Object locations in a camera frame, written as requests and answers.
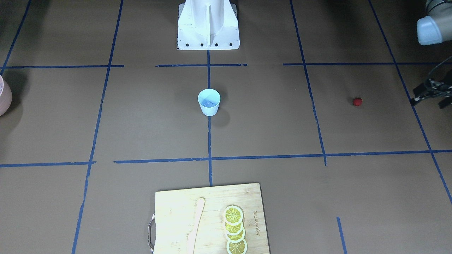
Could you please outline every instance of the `cutting board handle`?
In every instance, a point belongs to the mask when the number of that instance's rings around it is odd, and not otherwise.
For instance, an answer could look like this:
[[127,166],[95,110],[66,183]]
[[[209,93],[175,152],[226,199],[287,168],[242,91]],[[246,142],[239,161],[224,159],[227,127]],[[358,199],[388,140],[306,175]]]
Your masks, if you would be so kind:
[[151,221],[149,222],[149,247],[151,248],[151,253],[154,254],[154,245],[151,243],[151,226],[152,226],[152,222],[155,221],[155,213],[152,214],[152,218]]

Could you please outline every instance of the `lime slice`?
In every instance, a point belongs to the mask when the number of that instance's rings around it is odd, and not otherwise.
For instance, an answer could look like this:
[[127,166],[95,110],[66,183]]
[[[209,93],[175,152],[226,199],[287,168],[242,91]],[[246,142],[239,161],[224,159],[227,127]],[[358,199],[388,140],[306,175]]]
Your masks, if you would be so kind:
[[228,206],[224,211],[225,222],[231,226],[238,225],[243,220],[243,211],[238,206]]
[[235,225],[235,226],[231,226],[231,225],[225,223],[225,228],[229,235],[238,235],[243,230],[243,223],[241,222],[240,224]]
[[226,244],[226,250],[229,254],[245,254],[247,249],[248,245],[245,239],[238,243],[228,241]]
[[245,238],[245,228],[243,228],[242,231],[240,231],[237,235],[226,234],[226,236],[229,242],[238,243]]

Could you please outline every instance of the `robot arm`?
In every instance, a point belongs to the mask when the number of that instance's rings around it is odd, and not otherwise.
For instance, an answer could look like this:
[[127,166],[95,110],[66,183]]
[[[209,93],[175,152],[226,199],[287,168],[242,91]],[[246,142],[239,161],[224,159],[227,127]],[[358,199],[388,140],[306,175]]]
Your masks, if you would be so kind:
[[452,0],[427,0],[427,16],[418,20],[418,40],[431,45],[452,40]]

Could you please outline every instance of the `cutting board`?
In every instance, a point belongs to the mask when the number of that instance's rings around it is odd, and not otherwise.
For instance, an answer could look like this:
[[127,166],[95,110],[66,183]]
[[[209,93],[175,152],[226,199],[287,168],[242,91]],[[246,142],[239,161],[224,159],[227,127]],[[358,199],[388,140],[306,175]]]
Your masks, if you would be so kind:
[[227,254],[223,212],[229,205],[243,210],[247,254],[269,254],[259,183],[193,188],[155,193],[155,254],[186,254],[195,224],[196,205],[205,199],[194,254]]

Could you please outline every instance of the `red ball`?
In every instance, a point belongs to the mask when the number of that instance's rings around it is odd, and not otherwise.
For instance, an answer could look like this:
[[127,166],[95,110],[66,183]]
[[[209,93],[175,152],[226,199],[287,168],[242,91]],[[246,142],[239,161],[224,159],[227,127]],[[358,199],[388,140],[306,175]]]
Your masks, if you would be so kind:
[[353,105],[355,105],[357,107],[361,106],[362,103],[363,103],[363,99],[361,99],[361,98],[354,98],[353,99]]

